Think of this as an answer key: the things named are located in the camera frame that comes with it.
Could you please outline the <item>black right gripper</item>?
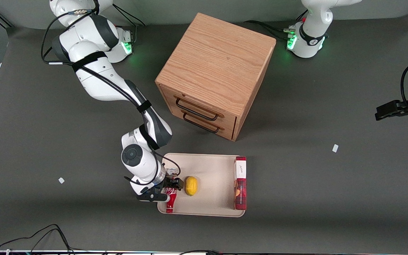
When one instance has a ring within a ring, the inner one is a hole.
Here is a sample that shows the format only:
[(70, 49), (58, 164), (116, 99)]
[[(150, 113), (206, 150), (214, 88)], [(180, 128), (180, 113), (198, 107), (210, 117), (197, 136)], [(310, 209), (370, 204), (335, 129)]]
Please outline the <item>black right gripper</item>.
[(181, 191), (184, 188), (185, 183), (177, 176), (167, 176), (159, 184), (154, 186), (154, 189), (158, 191), (159, 196), (168, 196), (168, 188), (173, 188)]

